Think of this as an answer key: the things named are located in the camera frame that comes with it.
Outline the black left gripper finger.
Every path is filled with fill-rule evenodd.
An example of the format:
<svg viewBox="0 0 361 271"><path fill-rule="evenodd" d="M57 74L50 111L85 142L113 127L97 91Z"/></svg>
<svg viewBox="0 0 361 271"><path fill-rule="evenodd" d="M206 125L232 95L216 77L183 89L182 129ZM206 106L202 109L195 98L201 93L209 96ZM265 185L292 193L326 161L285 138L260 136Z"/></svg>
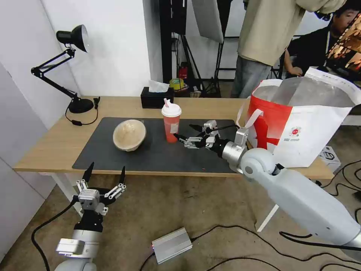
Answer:
<svg viewBox="0 0 361 271"><path fill-rule="evenodd" d="M116 200L126 190L125 183L126 167L123 166L118 184L104 195L107 200Z"/></svg>
<svg viewBox="0 0 361 271"><path fill-rule="evenodd" d="M88 182L90 180L93 167L94 167L94 162L92 162L89 168L84 172L82 179L76 181L76 186L78 187L79 193L74 197L78 198L80 195L82 195L83 190L85 190L85 193L93 193L95 191L94 189L88 187Z"/></svg>

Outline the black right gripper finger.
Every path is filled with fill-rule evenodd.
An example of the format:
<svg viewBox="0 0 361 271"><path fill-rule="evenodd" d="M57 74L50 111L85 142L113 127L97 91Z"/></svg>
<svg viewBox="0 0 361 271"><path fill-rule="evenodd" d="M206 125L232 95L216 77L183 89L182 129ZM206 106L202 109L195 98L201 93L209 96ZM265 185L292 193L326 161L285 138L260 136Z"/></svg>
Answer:
<svg viewBox="0 0 361 271"><path fill-rule="evenodd" d="M185 148L200 149L206 146L206 139L204 137L185 137L180 134L173 134L176 139L183 143Z"/></svg>
<svg viewBox="0 0 361 271"><path fill-rule="evenodd" d="M208 126L201 126L196 124L189 124L189 126L199 132L198 136L205 136L207 134L211 134L212 129Z"/></svg>

